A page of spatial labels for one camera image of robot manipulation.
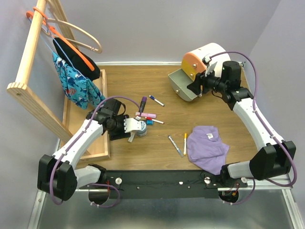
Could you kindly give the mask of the grey white eraser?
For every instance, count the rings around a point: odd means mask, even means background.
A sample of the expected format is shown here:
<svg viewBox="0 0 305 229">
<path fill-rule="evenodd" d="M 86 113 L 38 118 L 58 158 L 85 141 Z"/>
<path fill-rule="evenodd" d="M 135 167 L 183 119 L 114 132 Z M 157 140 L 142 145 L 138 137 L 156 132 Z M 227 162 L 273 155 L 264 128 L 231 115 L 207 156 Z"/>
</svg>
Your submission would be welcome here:
<svg viewBox="0 0 305 229">
<path fill-rule="evenodd" d="M 135 137 L 135 133 L 131 133 L 131 136 L 128 139 L 128 142 L 131 143 Z"/>
</svg>

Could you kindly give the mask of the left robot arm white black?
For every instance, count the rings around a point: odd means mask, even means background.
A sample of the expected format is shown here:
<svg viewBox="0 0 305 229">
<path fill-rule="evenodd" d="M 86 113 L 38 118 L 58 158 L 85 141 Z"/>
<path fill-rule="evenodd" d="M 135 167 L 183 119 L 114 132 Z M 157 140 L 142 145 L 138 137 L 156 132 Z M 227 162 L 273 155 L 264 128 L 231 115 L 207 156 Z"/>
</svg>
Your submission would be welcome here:
<svg viewBox="0 0 305 229">
<path fill-rule="evenodd" d="M 76 169 L 82 155 L 99 137 L 106 135 L 109 140 L 130 137 L 124 130 L 124 120 L 129 116 L 119 113 L 125 107 L 121 101 L 110 97 L 98 110 L 87 113 L 80 129 L 52 156 L 43 155 L 39 160 L 37 188 L 61 201 L 67 201 L 75 190 L 91 184 L 94 188 L 105 185 L 105 168 L 89 164 Z"/>
</svg>

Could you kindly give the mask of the blue small cap eraser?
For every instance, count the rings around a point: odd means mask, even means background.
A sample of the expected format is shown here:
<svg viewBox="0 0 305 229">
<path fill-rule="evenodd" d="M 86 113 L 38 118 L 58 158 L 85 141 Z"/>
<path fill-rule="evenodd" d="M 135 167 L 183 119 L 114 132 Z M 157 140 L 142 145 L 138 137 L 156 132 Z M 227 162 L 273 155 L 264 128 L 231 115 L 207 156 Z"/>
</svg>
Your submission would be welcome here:
<svg viewBox="0 0 305 229">
<path fill-rule="evenodd" d="M 146 124 L 147 125 L 153 125 L 153 121 L 152 120 L 146 120 Z"/>
</svg>

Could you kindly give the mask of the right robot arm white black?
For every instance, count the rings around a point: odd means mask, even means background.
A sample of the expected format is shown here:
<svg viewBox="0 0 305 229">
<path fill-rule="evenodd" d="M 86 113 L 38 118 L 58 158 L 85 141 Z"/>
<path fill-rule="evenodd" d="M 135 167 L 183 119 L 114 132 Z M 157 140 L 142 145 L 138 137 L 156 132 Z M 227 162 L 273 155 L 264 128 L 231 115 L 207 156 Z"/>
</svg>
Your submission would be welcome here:
<svg viewBox="0 0 305 229">
<path fill-rule="evenodd" d="M 187 89 L 195 95 L 208 91 L 220 93 L 221 99 L 242 120 L 258 150 L 249 161 L 222 166 L 220 183 L 230 187 L 236 179 L 242 177 L 274 183 L 273 177 L 288 174 L 292 170 L 294 177 L 291 184 L 294 184 L 297 170 L 293 162 L 296 152 L 293 141 L 284 140 L 270 126 L 256 106 L 249 89 L 241 86 L 242 69 L 238 62 L 223 62 L 220 77 L 215 76 L 215 66 L 212 64 L 204 72 L 196 74 Z"/>
</svg>

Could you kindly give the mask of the grey bottom drawer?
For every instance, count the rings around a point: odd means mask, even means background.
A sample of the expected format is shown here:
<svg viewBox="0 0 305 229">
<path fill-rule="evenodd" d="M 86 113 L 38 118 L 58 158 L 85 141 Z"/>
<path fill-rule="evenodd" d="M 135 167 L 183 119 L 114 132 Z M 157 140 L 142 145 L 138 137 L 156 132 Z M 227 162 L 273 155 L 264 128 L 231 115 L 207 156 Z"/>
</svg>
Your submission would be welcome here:
<svg viewBox="0 0 305 229">
<path fill-rule="evenodd" d="M 191 102 L 192 100 L 198 97 L 196 94 L 194 94 L 191 90 L 187 88 L 187 86 L 193 81 L 182 69 L 170 73 L 168 75 L 168 78 L 173 90 L 183 100 Z"/>
</svg>

